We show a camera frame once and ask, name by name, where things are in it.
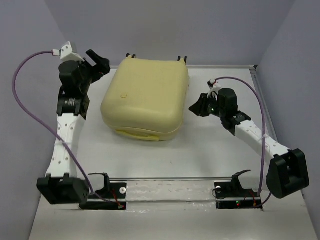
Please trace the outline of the yellow hard-shell suitcase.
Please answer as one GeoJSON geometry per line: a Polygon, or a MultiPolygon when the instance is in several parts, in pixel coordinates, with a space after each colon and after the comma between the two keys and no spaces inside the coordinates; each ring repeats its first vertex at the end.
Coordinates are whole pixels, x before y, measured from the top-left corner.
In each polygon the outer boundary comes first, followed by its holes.
{"type": "Polygon", "coordinates": [[[174,139],[184,122],[190,80],[187,59],[150,60],[128,53],[101,102],[103,122],[132,139],[174,139]]]}

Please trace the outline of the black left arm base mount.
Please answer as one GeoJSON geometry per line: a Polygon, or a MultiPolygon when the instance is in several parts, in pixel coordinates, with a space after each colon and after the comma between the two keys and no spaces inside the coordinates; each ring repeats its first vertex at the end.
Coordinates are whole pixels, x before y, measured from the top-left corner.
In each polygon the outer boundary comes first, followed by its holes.
{"type": "Polygon", "coordinates": [[[85,203],[79,204],[81,210],[88,211],[125,211],[127,209],[127,183],[111,182],[109,190],[104,187],[97,191],[102,197],[96,195],[89,196],[85,203]]]}

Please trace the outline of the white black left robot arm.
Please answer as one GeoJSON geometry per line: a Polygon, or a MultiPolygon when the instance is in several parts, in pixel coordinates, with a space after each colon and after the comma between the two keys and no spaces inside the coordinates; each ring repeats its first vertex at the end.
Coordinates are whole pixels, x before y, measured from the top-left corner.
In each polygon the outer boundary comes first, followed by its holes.
{"type": "Polygon", "coordinates": [[[77,161],[80,135],[90,105],[88,91],[91,84],[107,75],[110,61],[92,49],[86,59],[66,60],[58,67],[61,87],[57,101],[56,141],[50,165],[45,176],[37,179],[37,189],[51,205],[82,204],[87,201],[90,186],[78,176],[81,169],[77,161]]]}

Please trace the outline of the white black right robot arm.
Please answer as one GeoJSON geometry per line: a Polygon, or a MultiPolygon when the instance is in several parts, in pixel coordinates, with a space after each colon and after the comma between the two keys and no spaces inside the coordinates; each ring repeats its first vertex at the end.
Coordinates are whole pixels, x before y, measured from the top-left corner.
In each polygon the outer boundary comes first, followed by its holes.
{"type": "Polygon", "coordinates": [[[189,111],[199,117],[213,115],[233,136],[245,142],[268,164],[266,176],[259,178],[262,190],[283,199],[310,185],[306,156],[300,149],[289,149],[262,130],[238,109],[233,89],[222,88],[215,96],[202,93],[189,111]]]}

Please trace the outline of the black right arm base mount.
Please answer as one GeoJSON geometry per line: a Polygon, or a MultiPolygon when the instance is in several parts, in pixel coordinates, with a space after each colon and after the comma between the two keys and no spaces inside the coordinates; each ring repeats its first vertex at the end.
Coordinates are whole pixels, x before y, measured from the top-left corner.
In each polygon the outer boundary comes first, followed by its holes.
{"type": "Polygon", "coordinates": [[[261,197],[252,189],[232,189],[231,182],[215,182],[211,194],[218,210],[263,209],[261,197]]]}

